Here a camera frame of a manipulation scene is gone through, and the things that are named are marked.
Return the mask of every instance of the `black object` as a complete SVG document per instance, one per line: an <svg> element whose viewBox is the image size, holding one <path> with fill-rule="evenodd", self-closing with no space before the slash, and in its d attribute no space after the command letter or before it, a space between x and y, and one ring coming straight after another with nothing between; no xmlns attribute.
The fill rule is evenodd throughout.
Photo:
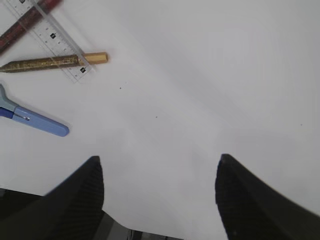
<svg viewBox="0 0 320 240"><path fill-rule="evenodd" d="M0 196L0 222L41 198L39 195L33 195L24 192L6 189L1 189L1 191L3 194Z"/></svg>
<svg viewBox="0 0 320 240"><path fill-rule="evenodd" d="M262 182L231 155L217 169L215 200L229 240L319 240L320 217Z"/></svg>
<svg viewBox="0 0 320 240"><path fill-rule="evenodd" d="M95 232L93 240L107 240L115 224L115 220L111 216L106 214L104 211L101 212L103 213L103 218Z"/></svg>
<svg viewBox="0 0 320 240"><path fill-rule="evenodd" d="M141 240L142 234L142 231L133 231L132 240Z"/></svg>
<svg viewBox="0 0 320 240"><path fill-rule="evenodd" d="M0 222L1 240L92 240L104 217L103 172L90 158L56 189L39 199L13 204Z"/></svg>

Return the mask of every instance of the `transparent ruler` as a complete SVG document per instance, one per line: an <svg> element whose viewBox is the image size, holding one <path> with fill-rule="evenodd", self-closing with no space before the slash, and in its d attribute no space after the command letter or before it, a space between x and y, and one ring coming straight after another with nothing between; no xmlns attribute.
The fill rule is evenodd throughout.
<svg viewBox="0 0 320 240"><path fill-rule="evenodd" d="M42 15L42 19L28 33L47 52L47 57L61 57L77 55L84 65L61 68L73 81L77 82L92 70L90 64L83 57L84 52L73 41L63 27L50 15L46 14L35 0L3 0L3 4L18 20L30 8L35 7Z"/></svg>

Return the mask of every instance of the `white surface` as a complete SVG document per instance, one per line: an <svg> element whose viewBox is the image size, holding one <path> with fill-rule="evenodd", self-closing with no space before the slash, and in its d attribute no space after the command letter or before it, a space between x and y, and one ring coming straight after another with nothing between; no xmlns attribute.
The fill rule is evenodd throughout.
<svg viewBox="0 0 320 240"><path fill-rule="evenodd" d="M227 239L214 182L220 155L230 153L320 214L319 7L65 1L56 18L83 50L107 51L111 62L81 84L60 70L0 75L9 97L71 130L59 138L1 119L1 186L44 195L99 155L103 209L122 225ZM0 63L42 54L24 37Z"/></svg>

